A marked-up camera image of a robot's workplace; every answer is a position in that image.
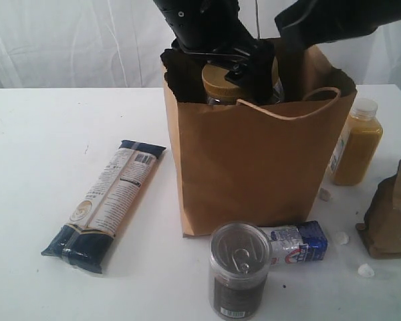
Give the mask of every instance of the jar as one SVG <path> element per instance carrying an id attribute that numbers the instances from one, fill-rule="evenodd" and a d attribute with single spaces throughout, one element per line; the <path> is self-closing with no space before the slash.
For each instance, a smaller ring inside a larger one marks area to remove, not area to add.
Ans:
<path id="1" fill-rule="evenodd" d="M 225 79 L 229 71 L 211 64 L 206 64 L 202 70 L 202 81 L 207 92 L 207 104 L 235 105 L 238 99 L 252 100 L 249 93 Z M 279 78 L 278 62 L 273 60 L 272 67 L 273 95 L 268 104 L 276 104 L 284 99 L 283 87 Z"/>
<path id="2" fill-rule="evenodd" d="M 383 135 L 377 109 L 373 100 L 355 100 L 329 163 L 334 184 L 352 186 L 364 179 Z"/>
<path id="3" fill-rule="evenodd" d="M 225 320 L 246 320 L 257 311 L 271 263 L 267 236 L 258 227 L 230 223 L 213 233 L 210 303 Z"/>

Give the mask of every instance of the pasta package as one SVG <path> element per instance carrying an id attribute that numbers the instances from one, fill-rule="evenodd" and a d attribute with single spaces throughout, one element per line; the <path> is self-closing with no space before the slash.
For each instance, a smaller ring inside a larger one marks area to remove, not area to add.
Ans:
<path id="1" fill-rule="evenodd" d="M 101 262 L 116 230 L 164 150 L 161 146 L 122 141 L 95 185 L 41 254 L 102 274 Z"/>

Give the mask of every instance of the barcode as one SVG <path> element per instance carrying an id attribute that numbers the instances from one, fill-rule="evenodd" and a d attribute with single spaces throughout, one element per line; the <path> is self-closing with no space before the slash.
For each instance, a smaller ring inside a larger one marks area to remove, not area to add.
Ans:
<path id="1" fill-rule="evenodd" d="M 229 318 L 244 318 L 245 317 L 245 311 L 243 312 L 237 312 L 237 311 L 229 311 L 224 308 L 220 308 L 221 314 L 228 316 Z"/>
<path id="2" fill-rule="evenodd" d="M 153 159 L 153 157 L 151 157 L 151 156 L 138 154 L 138 155 L 136 155 L 135 161 L 139 162 L 139 163 L 150 165 L 150 163 L 152 162 L 152 159 Z"/>

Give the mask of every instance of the gold jar lid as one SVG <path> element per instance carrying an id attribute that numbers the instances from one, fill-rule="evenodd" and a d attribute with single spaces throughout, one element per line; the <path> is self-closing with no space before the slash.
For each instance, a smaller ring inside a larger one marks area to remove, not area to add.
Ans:
<path id="1" fill-rule="evenodd" d="M 228 72 L 221 67 L 205 65 L 202 70 L 202 81 L 208 96 L 226 102 L 247 98 L 248 95 L 244 89 L 225 79 Z"/>

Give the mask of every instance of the paper bag handle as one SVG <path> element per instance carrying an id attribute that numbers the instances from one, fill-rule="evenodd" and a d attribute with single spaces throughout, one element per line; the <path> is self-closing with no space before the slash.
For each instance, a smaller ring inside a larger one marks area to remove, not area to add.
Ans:
<path id="1" fill-rule="evenodd" d="M 270 117 L 274 117 L 274 118 L 277 118 L 277 119 L 280 119 L 280 120 L 299 120 L 299 119 L 304 119 L 304 118 L 307 118 L 307 117 L 311 117 L 311 116 L 313 116 L 315 114 L 318 114 L 318 113 L 322 112 L 325 109 L 328 109 L 329 107 L 333 106 L 340 99 L 340 97 L 342 96 L 342 92 L 340 91 L 340 89 L 338 89 L 336 87 L 322 87 L 322 88 L 315 89 L 315 90 L 311 91 L 310 93 L 308 93 L 307 95 L 305 95 L 303 97 L 302 101 L 306 101 L 308 98 L 312 97 L 313 95 L 318 94 L 319 92 L 335 92 L 336 96 L 330 102 L 328 102 L 327 104 L 325 104 L 321 108 L 319 108 L 317 110 L 314 110 L 313 112 L 310 112 L 309 114 L 296 116 L 296 117 L 287 117 L 287 116 L 282 116 L 282 115 L 275 114 L 274 112 L 270 112 L 270 111 L 268 111 L 268 110 L 266 110 L 266 109 L 264 109 L 262 107 L 258 107 L 257 105 L 254 105 L 254 104 L 252 104 L 250 102 L 247 102 L 244 99 L 238 99 L 237 100 L 237 105 L 246 105 L 246 106 L 248 106 L 248 107 L 250 107 L 252 109 L 255 109 L 255 110 L 259 111 L 259 112 L 262 112 L 262 113 L 264 113 L 264 114 L 266 114 L 266 115 L 268 115 Z"/>

